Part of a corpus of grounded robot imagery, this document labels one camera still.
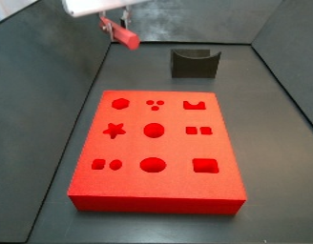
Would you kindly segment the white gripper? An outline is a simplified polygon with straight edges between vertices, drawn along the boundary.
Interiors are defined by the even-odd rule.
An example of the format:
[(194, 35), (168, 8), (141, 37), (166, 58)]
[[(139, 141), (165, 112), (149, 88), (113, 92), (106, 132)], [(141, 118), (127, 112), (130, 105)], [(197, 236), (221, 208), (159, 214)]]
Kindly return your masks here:
[(123, 7), (121, 25), (123, 28), (129, 29), (131, 23), (130, 6), (146, 1), (147, 0), (62, 0), (66, 12), (72, 17), (80, 17), (100, 12), (100, 29), (110, 34), (111, 40), (114, 40), (114, 26), (105, 11)]

